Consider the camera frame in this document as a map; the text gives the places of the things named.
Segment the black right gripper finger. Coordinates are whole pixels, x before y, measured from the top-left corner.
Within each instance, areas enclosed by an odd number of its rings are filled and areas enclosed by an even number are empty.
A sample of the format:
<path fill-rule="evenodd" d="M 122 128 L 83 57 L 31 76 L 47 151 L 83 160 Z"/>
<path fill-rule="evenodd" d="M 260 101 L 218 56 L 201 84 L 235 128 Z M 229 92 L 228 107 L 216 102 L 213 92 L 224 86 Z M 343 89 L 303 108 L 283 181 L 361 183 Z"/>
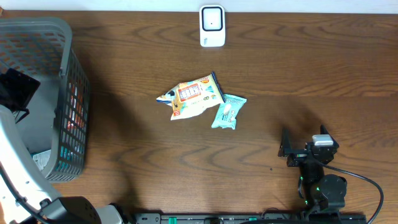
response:
<path fill-rule="evenodd" d="M 327 129 L 326 129 L 326 127 L 324 126 L 324 125 L 321 125 L 320 126 L 320 134 L 329 134 L 330 135 L 330 133 L 327 131 Z M 334 148 L 339 148 L 339 144 L 334 140 L 334 138 L 332 137 L 332 139 L 333 139 L 333 147 Z"/>
<path fill-rule="evenodd" d="M 289 130 L 287 128 L 283 128 L 278 156 L 287 157 L 291 153 L 292 153 L 292 146 L 289 139 Z"/>

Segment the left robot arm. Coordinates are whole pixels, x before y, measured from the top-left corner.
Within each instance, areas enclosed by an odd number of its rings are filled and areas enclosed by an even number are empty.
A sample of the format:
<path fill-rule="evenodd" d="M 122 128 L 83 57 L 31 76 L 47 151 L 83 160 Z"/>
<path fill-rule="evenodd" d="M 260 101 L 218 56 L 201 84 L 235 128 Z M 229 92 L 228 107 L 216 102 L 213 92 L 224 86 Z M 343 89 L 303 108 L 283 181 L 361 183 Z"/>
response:
<path fill-rule="evenodd" d="M 1 206 L 8 223 L 129 223 L 111 204 L 95 208 L 84 197 L 63 197 L 31 158 L 15 114 L 27 105 L 40 82 L 10 68 L 1 74 Z"/>

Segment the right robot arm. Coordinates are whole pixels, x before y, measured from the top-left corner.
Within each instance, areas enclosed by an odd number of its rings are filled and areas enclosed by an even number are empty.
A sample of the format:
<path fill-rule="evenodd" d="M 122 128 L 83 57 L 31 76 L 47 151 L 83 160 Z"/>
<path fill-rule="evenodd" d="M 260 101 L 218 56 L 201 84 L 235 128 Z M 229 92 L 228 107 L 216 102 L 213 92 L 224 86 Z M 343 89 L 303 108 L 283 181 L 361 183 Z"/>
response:
<path fill-rule="evenodd" d="M 339 144 L 324 126 L 320 126 L 320 134 L 312 136 L 302 149 L 294 149 L 288 129 L 282 130 L 278 156 L 287 159 L 287 166 L 300 170 L 298 192 L 309 207 L 307 218 L 313 213 L 337 213 L 345 206 L 346 179 L 324 172 L 338 148 Z"/>

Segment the small teal wipes packet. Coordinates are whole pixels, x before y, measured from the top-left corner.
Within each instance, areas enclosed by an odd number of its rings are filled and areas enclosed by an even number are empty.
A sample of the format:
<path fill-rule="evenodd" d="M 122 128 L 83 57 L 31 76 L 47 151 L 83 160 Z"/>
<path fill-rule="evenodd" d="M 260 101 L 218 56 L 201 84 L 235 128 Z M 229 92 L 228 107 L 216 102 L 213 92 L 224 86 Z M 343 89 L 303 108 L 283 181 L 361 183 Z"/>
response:
<path fill-rule="evenodd" d="M 229 94 L 224 94 L 223 96 L 225 102 L 220 104 L 211 127 L 236 129 L 236 116 L 247 102 L 247 99 Z"/>

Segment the teal mouthwash bottle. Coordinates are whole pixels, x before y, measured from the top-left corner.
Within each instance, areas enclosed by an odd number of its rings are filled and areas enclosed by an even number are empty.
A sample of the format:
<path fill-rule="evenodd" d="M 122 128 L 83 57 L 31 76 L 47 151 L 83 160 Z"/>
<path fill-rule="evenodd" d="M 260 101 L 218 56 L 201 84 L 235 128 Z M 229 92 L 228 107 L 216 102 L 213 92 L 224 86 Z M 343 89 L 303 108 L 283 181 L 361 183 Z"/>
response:
<path fill-rule="evenodd" d="M 32 154 L 32 158 L 39 170 L 43 170 L 45 168 L 50 159 L 50 154 L 51 150 Z"/>

